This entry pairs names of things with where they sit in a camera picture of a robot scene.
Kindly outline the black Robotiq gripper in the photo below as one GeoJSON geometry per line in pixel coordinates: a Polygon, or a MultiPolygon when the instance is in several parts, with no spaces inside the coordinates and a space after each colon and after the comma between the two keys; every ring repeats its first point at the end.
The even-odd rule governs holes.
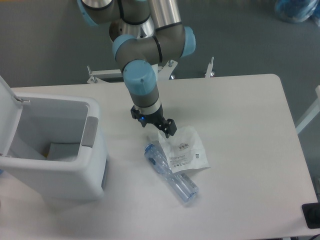
{"type": "Polygon", "coordinates": [[[130,113],[134,120],[141,123],[142,127],[145,127],[147,124],[154,125],[158,130],[164,133],[167,139],[170,136],[174,136],[177,131],[175,121],[171,118],[164,118],[162,105],[152,114],[140,114],[140,111],[136,109],[136,106],[134,105],[130,109],[130,113]]]}

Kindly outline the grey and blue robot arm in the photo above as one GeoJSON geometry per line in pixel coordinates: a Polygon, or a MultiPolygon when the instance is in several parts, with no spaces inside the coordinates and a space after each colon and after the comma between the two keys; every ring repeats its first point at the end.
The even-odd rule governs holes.
{"type": "Polygon", "coordinates": [[[163,116],[163,107],[153,65],[165,64],[191,55],[196,49],[193,30],[184,26],[176,0],[79,0],[85,21],[97,26],[122,20],[140,27],[153,22],[151,36],[136,37],[119,31],[112,42],[112,53],[133,102],[131,116],[143,127],[154,125],[167,138],[177,127],[163,116]]]}

